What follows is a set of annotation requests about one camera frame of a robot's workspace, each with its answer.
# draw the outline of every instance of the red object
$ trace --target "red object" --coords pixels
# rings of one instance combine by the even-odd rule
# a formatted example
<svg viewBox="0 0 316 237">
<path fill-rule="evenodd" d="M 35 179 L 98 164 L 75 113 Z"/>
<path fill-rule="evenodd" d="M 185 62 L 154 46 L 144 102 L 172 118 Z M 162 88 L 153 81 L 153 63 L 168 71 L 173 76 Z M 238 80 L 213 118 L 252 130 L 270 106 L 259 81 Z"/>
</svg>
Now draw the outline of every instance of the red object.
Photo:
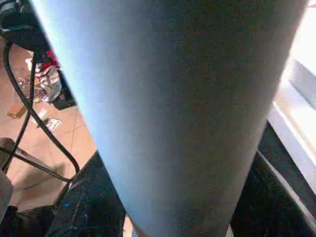
<svg viewBox="0 0 316 237">
<path fill-rule="evenodd" d="M 50 66 L 59 67 L 59 64 L 57 62 L 57 57 L 54 55 L 53 51 L 48 51 L 45 54 L 45 61 L 48 61 L 48 62 L 43 63 L 42 67 L 40 68 L 40 72 L 45 71 Z"/>
</svg>

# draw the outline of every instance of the black fabric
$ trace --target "black fabric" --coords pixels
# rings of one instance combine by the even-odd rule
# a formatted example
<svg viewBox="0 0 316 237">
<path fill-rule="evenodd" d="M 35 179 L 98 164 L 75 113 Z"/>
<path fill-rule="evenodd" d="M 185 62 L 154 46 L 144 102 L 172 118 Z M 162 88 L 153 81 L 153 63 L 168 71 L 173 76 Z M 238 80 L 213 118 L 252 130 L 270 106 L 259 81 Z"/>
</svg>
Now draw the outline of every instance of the black fabric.
<svg viewBox="0 0 316 237">
<path fill-rule="evenodd" d="M 316 196 L 269 123 L 264 130 L 258 150 L 285 178 L 316 218 Z"/>
<path fill-rule="evenodd" d="M 231 226 L 234 236 L 316 236 L 316 221 L 286 180 L 259 152 Z"/>
<path fill-rule="evenodd" d="M 125 209 L 95 153 L 75 178 L 46 236 L 121 237 Z"/>
</svg>

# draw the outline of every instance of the black cable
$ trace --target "black cable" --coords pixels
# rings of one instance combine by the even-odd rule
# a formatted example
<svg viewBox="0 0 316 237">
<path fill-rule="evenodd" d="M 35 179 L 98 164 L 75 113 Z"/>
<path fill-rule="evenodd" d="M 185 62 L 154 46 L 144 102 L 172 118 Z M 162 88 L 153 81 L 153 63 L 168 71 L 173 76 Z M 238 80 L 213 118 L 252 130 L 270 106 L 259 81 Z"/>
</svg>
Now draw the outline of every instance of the black cable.
<svg viewBox="0 0 316 237">
<path fill-rule="evenodd" d="M 36 54 L 34 53 L 33 55 L 33 63 L 32 63 L 32 69 L 31 69 L 31 77 L 30 77 L 30 98 L 29 98 L 29 103 L 31 106 L 33 106 L 33 98 L 34 98 L 34 79 L 35 79 L 35 68 L 36 68 Z M 26 116 L 25 116 L 25 119 L 24 119 L 24 122 L 23 122 L 23 125 L 21 127 L 21 130 L 20 130 L 20 133 L 13 145 L 13 148 L 11 150 L 11 153 L 9 154 L 9 157 L 8 157 L 8 160 L 6 161 L 6 163 L 4 164 L 4 166 L 2 167 L 2 169 L 6 168 L 12 158 L 13 158 L 13 155 L 16 151 L 16 149 L 18 148 L 20 142 L 21 142 L 21 139 L 24 135 L 24 132 L 25 132 L 25 129 L 26 129 L 26 126 L 28 125 L 28 122 L 30 120 L 30 112 L 28 111 Z"/>
<path fill-rule="evenodd" d="M 5 149 L 3 147 L 0 147 L 0 151 L 5 152 L 7 154 L 10 154 L 10 151 L 8 151 L 7 149 Z M 67 183 L 72 181 L 72 179 L 67 179 L 67 178 L 65 178 L 63 176 L 60 176 L 59 174 L 47 169 L 46 167 L 41 166 L 41 165 L 31 161 L 31 160 L 28 160 L 28 159 L 24 158 L 23 156 L 20 156 L 20 155 L 18 155 L 16 153 L 14 154 L 14 157 L 16 157 L 17 159 L 20 159 L 21 161 L 24 161 L 25 163 L 27 163 L 27 164 L 29 164 L 31 166 L 34 166 L 37 169 L 40 169 L 41 171 L 44 171 L 44 172 L 54 176 L 56 179 L 60 179 L 60 180 L 62 180 L 64 182 L 67 182 Z"/>
<path fill-rule="evenodd" d="M 80 168 L 79 168 L 79 165 L 78 165 L 77 161 L 75 160 L 75 158 L 66 150 L 66 148 L 48 130 L 46 125 L 38 117 L 36 112 L 33 110 L 32 106 L 29 104 L 27 98 L 24 96 L 19 84 L 17 83 L 17 81 L 16 81 L 16 79 L 14 77 L 14 74 L 13 74 L 13 72 L 11 70 L 11 67 L 10 67 L 9 53 L 10 53 L 11 47 L 12 47 L 12 42 L 8 42 L 5 45 L 4 52 L 3 52 L 3 63 L 4 63 L 4 67 L 6 69 L 6 72 L 7 72 L 8 76 L 9 76 L 9 79 L 10 79 L 10 81 L 11 81 L 11 83 L 12 83 L 12 85 L 13 85 L 15 91 L 16 91 L 16 93 L 19 95 L 21 101 L 23 102 L 25 107 L 28 109 L 28 111 L 30 112 L 32 117 L 35 119 L 35 121 L 38 123 L 38 125 L 41 127 L 41 129 L 46 133 L 46 135 L 50 138 L 50 140 L 61 150 L 61 152 L 64 153 L 65 156 L 71 161 L 71 163 L 75 167 L 76 174 L 78 174 L 79 171 L 80 171 Z"/>
</svg>

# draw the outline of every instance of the cardboard box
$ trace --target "cardboard box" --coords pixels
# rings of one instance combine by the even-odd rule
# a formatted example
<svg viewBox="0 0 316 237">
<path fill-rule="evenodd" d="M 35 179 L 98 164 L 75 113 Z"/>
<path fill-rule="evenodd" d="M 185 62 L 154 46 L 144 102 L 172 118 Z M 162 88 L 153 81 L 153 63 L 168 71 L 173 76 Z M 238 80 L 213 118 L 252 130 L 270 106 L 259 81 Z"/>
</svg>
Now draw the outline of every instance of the cardboard box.
<svg viewBox="0 0 316 237">
<path fill-rule="evenodd" d="M 8 111 L 7 115 L 13 119 L 19 119 L 25 113 L 26 108 L 22 103 L 14 103 L 10 110 Z"/>
</svg>

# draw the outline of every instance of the tiled floor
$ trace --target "tiled floor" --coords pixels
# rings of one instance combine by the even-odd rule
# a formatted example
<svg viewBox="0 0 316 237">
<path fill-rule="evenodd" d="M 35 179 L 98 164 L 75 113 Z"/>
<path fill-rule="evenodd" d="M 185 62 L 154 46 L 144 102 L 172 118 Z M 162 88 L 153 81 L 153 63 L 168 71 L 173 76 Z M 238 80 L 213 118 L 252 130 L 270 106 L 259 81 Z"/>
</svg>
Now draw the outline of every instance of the tiled floor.
<svg viewBox="0 0 316 237">
<path fill-rule="evenodd" d="M 3 52 L 3 47 L 4 43 L 0 41 L 1 52 Z M 26 68 L 24 60 L 29 57 L 27 51 L 17 46 L 13 47 L 10 56 L 11 67 L 13 69 Z M 26 113 L 19 119 L 12 119 L 6 115 L 13 103 L 13 88 L 2 60 L 0 61 L 0 137 L 9 137 L 15 140 Z M 71 107 L 59 111 L 47 103 L 34 104 L 37 113 L 43 108 L 47 110 L 47 118 L 61 120 L 61 124 L 54 130 L 53 134 L 75 157 L 80 167 L 83 167 L 96 151 L 96 147 L 79 109 Z M 68 159 L 31 121 L 19 147 L 53 167 L 61 175 L 72 177 L 75 173 Z M 18 206 L 20 211 L 52 203 L 64 185 L 62 181 L 54 179 L 16 158 L 13 159 L 7 175 L 14 185 L 10 204 Z M 131 223 L 126 221 L 126 224 L 128 226 L 125 226 L 124 236 L 131 236 Z"/>
</svg>

